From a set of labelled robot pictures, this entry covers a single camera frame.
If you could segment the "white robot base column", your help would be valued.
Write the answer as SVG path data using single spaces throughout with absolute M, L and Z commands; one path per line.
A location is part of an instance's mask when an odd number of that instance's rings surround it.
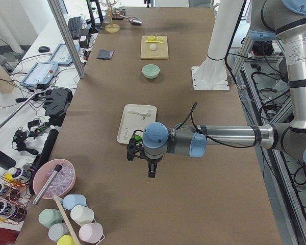
M 225 61 L 245 5 L 244 0 L 220 1 L 206 59 L 191 67 L 194 90 L 230 89 Z

